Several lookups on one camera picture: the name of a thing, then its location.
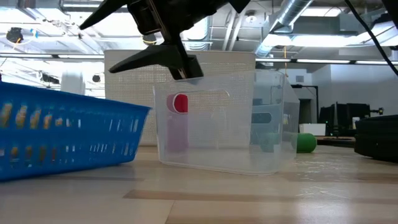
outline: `green object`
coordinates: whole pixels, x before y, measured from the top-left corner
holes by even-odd
[[[300,133],[297,137],[297,153],[311,153],[317,146],[317,139],[309,133]]]

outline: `blue basket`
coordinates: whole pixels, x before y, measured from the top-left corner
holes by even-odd
[[[0,180],[132,161],[149,110],[0,82]]]

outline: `desk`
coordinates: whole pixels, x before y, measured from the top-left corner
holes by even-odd
[[[318,146],[268,176],[134,162],[0,184],[0,223],[397,223],[398,166]]]

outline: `transparent container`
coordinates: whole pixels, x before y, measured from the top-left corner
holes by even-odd
[[[300,101],[282,73],[195,78],[154,91],[164,164],[266,175],[296,156]]]

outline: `wooden table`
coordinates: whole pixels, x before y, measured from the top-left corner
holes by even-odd
[[[147,147],[121,166],[0,184],[0,223],[398,223],[398,165],[318,146],[256,177],[163,165]]]

